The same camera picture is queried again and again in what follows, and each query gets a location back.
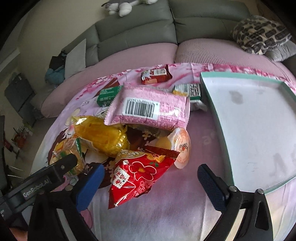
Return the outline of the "green bordered clear biscuit packet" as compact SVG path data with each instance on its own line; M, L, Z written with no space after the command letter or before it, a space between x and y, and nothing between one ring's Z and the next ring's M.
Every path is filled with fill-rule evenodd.
M60 143L56 144L49 164L53 164L54 162L62 159L65 156L68 156L69 154L74 154L76 156L77 165L72 168L67 173L67 175L79 175L85 168L85 161L82 155L80 139L76 135L73 135L70 138L66 138Z

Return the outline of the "red flower snack bag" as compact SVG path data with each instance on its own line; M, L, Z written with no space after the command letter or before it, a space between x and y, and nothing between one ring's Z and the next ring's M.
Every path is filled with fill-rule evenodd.
M118 207L149 192L179 154L153 146L147 146L144 151L122 150L115 158L108 208Z

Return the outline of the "orange jelly cup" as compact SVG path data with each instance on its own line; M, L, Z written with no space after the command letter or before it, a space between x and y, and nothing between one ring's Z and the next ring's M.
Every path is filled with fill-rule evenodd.
M191 152L191 140L185 128L176 128L168 136L159 138L155 146L179 152L174 162L174 165L178 169L182 169L188 164Z

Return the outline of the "yellow bread packet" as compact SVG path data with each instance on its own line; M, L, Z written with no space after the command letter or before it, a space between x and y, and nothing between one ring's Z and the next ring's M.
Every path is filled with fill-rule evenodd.
M130 148L127 127L122 124L107 126L95 116L74 116L74 132L90 149L115 158L121 150Z

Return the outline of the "pink barcode snack packet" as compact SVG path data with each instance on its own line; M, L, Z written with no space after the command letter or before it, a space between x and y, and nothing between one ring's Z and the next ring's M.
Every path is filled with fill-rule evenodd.
M187 97L147 86L125 85L109 106L104 124L143 125L173 131L186 128L189 117Z

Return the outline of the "red milk biscuit packet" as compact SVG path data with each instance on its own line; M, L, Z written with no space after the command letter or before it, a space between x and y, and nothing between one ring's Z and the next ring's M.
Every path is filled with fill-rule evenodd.
M144 85L163 83L171 80L173 76L169 71L169 66L165 65L160 68L147 69L141 74L141 82Z

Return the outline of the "white tray with green rim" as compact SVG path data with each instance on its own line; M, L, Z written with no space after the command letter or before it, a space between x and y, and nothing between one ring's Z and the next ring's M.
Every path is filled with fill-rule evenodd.
M203 72L221 144L225 181L270 193L295 178L295 94L282 81Z

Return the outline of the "dark cabinet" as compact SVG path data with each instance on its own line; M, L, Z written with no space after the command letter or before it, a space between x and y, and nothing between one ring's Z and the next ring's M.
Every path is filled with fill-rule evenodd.
M4 91L4 95L25 123L33 126L36 122L31 104L35 92L29 81L22 74L17 74Z

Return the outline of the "green white cracker packet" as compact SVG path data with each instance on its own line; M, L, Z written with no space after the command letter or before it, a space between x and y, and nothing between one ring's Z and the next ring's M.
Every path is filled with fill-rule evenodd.
M190 102L190 111L208 110L206 104L202 101L201 84L199 83L184 83L175 85L172 94L187 97Z

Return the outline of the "teal bag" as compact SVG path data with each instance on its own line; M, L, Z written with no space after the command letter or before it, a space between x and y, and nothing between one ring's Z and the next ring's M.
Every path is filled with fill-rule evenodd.
M46 71L45 74L45 81L46 83L52 84L52 85L60 85L65 80L65 68L64 66L61 66L57 68L56 70L53 70L49 68Z

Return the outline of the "light grey cushion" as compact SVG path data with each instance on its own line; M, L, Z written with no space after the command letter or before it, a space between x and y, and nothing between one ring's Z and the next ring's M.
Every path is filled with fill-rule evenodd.
M65 79L84 71L86 68L86 39L82 40L70 53L65 62Z

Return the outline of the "pink sofa seat cover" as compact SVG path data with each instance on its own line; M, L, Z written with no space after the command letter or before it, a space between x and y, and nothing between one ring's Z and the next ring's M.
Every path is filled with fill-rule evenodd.
M272 62L264 55L248 54L229 40L191 39L180 45L156 43L115 53L66 79L45 99L41 113L46 118L57 117L85 85L99 77L128 69L173 63L222 64L229 68L238 66L244 70L253 69L258 74L281 77L295 86L295 68L288 69L283 63Z

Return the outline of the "black beige patterned pillow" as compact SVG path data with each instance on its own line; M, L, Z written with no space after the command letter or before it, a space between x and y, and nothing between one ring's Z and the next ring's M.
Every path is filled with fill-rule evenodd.
M289 30L262 16L241 20L232 30L232 38L247 53L263 55L291 39Z

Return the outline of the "grey sofa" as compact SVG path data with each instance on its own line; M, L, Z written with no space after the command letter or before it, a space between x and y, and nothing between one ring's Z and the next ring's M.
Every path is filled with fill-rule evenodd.
M89 27L64 48L72 51L86 39L88 65L92 66L120 51L148 44L180 45L191 39L219 39L234 42L231 31L250 17L239 1L158 1L135 6L124 17L108 16ZM295 57L282 61L295 68Z

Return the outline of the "grey white plush toy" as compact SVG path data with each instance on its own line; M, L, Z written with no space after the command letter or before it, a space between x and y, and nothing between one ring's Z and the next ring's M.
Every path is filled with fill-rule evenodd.
M151 5L156 3L158 0L109 0L102 4L102 7L108 11L109 15L118 13L120 17L128 15L132 11L133 6L139 4Z

